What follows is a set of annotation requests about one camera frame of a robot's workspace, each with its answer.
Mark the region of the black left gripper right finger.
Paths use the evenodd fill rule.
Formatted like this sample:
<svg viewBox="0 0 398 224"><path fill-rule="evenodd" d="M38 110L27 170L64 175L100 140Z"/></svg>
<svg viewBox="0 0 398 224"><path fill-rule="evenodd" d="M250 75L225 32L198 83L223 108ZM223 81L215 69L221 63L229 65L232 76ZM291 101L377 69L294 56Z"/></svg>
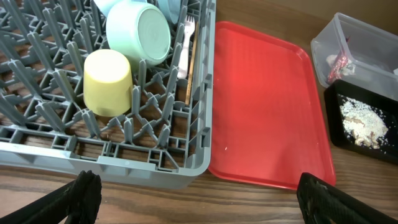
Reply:
<svg viewBox="0 0 398 224"><path fill-rule="evenodd" d="M305 223L397 224L396 219L308 172L300 177L297 199Z"/></svg>

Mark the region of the white plastic fork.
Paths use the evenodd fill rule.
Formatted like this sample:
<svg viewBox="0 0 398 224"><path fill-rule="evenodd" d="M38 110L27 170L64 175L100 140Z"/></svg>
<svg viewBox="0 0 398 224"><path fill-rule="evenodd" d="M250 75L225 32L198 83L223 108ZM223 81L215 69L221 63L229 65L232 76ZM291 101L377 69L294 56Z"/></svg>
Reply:
<svg viewBox="0 0 398 224"><path fill-rule="evenodd" d="M188 73L188 54L189 54L189 43L192 34L195 31L195 19L193 16L186 16L183 36L182 51L180 53L180 60L178 63L178 79L187 77Z"/></svg>

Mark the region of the yellow plastic cup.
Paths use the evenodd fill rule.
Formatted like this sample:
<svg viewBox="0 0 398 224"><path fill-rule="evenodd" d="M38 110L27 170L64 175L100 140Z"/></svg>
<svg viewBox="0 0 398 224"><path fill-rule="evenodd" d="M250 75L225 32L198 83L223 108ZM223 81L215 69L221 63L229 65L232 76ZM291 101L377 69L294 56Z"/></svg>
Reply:
<svg viewBox="0 0 398 224"><path fill-rule="evenodd" d="M94 114L119 116L131 108L131 66L121 53L101 49L84 62L83 99Z"/></svg>

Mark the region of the wooden chopstick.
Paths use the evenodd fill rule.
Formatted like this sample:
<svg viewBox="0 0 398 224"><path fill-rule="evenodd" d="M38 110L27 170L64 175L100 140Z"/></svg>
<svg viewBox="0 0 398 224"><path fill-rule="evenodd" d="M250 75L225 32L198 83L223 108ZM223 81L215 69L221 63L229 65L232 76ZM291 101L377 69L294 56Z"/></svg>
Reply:
<svg viewBox="0 0 398 224"><path fill-rule="evenodd" d="M197 49L198 30L199 30L198 27L199 27L198 22L196 22L194 40L193 40L193 48L192 48L192 56L191 56L190 66L189 66L187 92L186 92L186 97L185 97L185 105L187 105L187 106L190 104L190 96L191 96L191 92L192 92L193 72L194 72L194 66L195 66L195 56L196 56L196 49Z"/></svg>

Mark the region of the light blue bowl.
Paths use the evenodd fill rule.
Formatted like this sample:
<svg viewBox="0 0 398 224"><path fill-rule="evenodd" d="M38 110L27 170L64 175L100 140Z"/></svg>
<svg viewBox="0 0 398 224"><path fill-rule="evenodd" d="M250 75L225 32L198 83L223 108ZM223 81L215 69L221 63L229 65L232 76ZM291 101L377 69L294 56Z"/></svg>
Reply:
<svg viewBox="0 0 398 224"><path fill-rule="evenodd" d="M105 17L131 16L152 6L147 1L135 0L94 0L94 3Z"/></svg>

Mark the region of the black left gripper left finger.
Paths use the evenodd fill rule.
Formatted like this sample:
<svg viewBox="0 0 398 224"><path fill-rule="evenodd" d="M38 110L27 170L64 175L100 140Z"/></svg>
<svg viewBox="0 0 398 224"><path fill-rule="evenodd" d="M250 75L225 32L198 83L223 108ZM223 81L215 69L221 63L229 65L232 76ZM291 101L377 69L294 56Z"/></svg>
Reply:
<svg viewBox="0 0 398 224"><path fill-rule="evenodd" d="M94 223L101 205L101 178L92 171L1 218L1 223Z"/></svg>

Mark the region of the large light blue plate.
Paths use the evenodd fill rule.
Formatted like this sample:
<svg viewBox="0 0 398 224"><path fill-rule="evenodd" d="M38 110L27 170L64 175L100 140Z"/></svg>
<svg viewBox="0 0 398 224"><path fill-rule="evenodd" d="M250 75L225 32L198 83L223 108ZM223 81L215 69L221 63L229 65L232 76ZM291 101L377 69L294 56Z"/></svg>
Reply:
<svg viewBox="0 0 398 224"><path fill-rule="evenodd" d="M181 0L157 0L157 7L171 24L176 24L179 19Z"/></svg>

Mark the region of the mint green bowl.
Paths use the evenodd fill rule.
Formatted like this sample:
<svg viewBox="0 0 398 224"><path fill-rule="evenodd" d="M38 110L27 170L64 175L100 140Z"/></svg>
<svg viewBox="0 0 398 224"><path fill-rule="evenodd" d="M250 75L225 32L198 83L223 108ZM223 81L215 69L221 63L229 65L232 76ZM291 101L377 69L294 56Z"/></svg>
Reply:
<svg viewBox="0 0 398 224"><path fill-rule="evenodd" d="M150 66L162 63L169 54L171 34L163 13L153 4L120 1L106 17L109 48L123 54L133 66L142 59Z"/></svg>

